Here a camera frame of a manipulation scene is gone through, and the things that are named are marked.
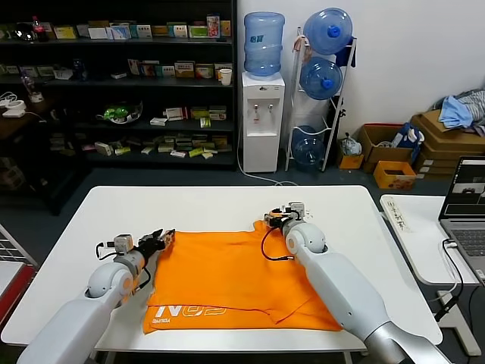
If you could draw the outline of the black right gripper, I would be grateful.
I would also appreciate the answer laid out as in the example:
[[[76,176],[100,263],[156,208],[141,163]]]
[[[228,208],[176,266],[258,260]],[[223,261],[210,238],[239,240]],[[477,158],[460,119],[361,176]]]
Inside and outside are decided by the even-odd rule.
[[[286,210],[285,206],[271,210],[271,213],[264,214],[264,222],[269,228],[283,229],[283,226],[292,220],[299,220],[299,212]]]

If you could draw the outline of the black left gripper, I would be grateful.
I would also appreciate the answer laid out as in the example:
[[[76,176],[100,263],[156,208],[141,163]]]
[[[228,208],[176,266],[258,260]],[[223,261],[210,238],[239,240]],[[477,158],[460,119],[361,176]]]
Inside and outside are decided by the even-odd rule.
[[[144,258],[150,258],[157,251],[163,251],[166,246],[170,246],[175,240],[174,229],[165,231],[163,228],[146,234],[140,238],[139,245],[133,249],[142,254]]]

